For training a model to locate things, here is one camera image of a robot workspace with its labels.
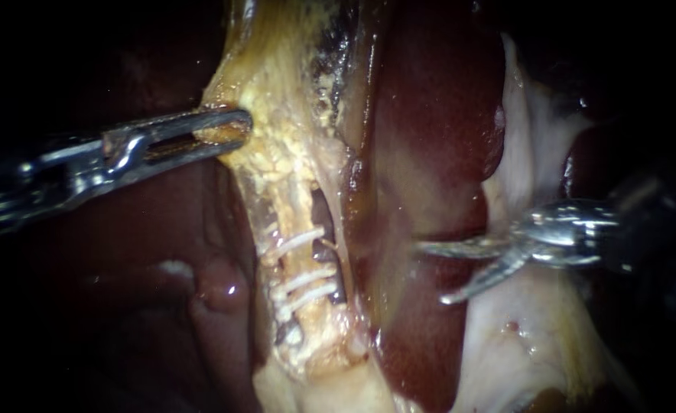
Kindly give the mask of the left arm instrument jaw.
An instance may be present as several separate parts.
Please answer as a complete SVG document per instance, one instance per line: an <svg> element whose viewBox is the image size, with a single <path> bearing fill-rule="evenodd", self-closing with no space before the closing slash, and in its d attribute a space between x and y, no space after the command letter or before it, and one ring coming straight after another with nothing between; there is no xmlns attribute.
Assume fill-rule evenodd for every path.
<svg viewBox="0 0 676 413"><path fill-rule="evenodd" d="M112 165L107 168L107 178L116 187L124 187L186 164L228 154L244 143L244 138L209 143L189 135L158 141L150 135L139 134L116 152Z"/></svg>
<svg viewBox="0 0 676 413"><path fill-rule="evenodd" d="M253 121L243 109L201 109L140 119L117 125L103 132L103 154L110 167L116 152L136 135L150 135L156 140L186 135L198 141L222 142L245 138L252 131Z"/></svg>

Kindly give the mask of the right arm instrument jaw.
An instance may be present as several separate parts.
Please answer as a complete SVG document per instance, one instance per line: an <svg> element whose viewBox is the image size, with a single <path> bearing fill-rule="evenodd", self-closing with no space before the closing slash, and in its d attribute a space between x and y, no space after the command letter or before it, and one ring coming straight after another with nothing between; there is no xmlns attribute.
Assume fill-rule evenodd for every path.
<svg viewBox="0 0 676 413"><path fill-rule="evenodd" d="M494 262L478 271L465 286L442 294L439 302L443 305L461 304L509 279L531 258L528 251L507 251Z"/></svg>
<svg viewBox="0 0 676 413"><path fill-rule="evenodd" d="M454 259L531 258L531 250L517 236L509 234L474 236L454 241L418 240L415 249L428 255Z"/></svg>

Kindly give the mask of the right arm instrument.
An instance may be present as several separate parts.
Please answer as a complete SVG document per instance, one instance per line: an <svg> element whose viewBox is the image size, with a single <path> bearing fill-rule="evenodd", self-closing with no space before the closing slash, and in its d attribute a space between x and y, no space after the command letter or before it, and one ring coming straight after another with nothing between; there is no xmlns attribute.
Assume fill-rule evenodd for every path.
<svg viewBox="0 0 676 413"><path fill-rule="evenodd" d="M619 217L603 201L566 199L524 212L512 235L534 262L578 267L600 262L603 240L618 227Z"/></svg>

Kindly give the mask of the left arm instrument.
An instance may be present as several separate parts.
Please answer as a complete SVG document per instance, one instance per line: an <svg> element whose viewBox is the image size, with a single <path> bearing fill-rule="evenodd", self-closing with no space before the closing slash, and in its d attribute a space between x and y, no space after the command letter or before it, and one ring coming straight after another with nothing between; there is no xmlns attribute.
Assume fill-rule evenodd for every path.
<svg viewBox="0 0 676 413"><path fill-rule="evenodd" d="M0 147L0 234L116 189L127 173L142 165L145 151L143 130Z"/></svg>

